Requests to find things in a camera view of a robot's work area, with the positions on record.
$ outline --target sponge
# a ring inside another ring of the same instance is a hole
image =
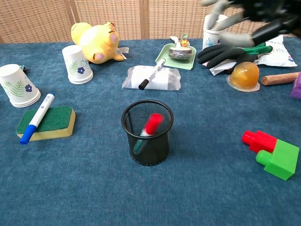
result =
[[[20,138],[36,112],[37,109],[28,110],[23,114],[16,129]],[[30,141],[69,137],[73,133],[74,122],[75,112],[70,106],[50,107]]]

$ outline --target black marker cap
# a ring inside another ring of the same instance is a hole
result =
[[[144,90],[145,87],[147,86],[147,84],[149,84],[149,82],[150,82],[150,81],[148,81],[147,79],[144,79],[144,81],[141,82],[141,84],[138,86],[138,88],[139,88],[140,90]]]

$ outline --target black mesh pencil holder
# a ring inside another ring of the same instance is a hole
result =
[[[164,120],[150,137],[142,137],[141,132],[149,116],[159,113]],[[169,133],[174,122],[171,109],[156,100],[141,100],[131,104],[122,114],[122,127],[127,133],[131,157],[139,164],[154,166],[168,156]]]

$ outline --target blue marker cap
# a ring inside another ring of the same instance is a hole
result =
[[[34,125],[28,125],[26,127],[26,130],[23,134],[23,136],[20,139],[20,144],[22,145],[26,145],[28,144],[30,138],[32,137],[32,135],[34,134],[34,132],[37,130],[37,127]]]

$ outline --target wooden dowel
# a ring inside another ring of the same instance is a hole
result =
[[[298,77],[300,72],[293,72],[288,74],[275,74],[275,75],[267,75],[261,79],[261,83],[264,86],[285,84],[285,83],[293,83],[295,79]]]

